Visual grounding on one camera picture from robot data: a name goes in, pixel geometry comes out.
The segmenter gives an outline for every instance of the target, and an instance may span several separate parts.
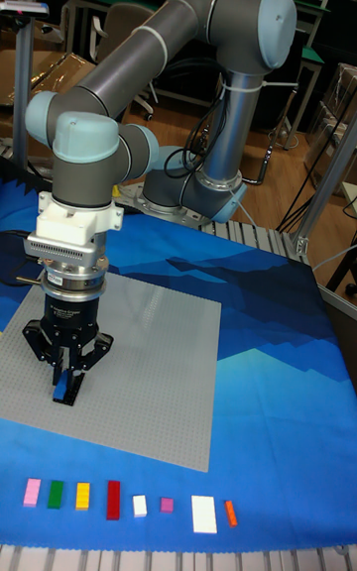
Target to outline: orange block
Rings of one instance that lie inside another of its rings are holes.
[[[236,527],[238,524],[236,514],[234,513],[232,501],[226,501],[224,504],[226,510],[228,522],[230,527]]]

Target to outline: silver flange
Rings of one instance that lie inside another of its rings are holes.
[[[105,291],[104,276],[109,267],[108,259],[101,256],[92,267],[43,260],[45,273],[42,288],[47,295],[68,302],[94,300]]]

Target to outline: yellow block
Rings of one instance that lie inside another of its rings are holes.
[[[89,508],[89,483],[77,483],[75,508],[77,510],[87,510]]]

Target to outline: magenta block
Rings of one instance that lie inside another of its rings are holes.
[[[174,511],[174,499],[161,499],[160,512],[163,514],[172,514]]]

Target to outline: red block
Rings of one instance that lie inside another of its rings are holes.
[[[107,520],[119,520],[120,481],[108,481]]]

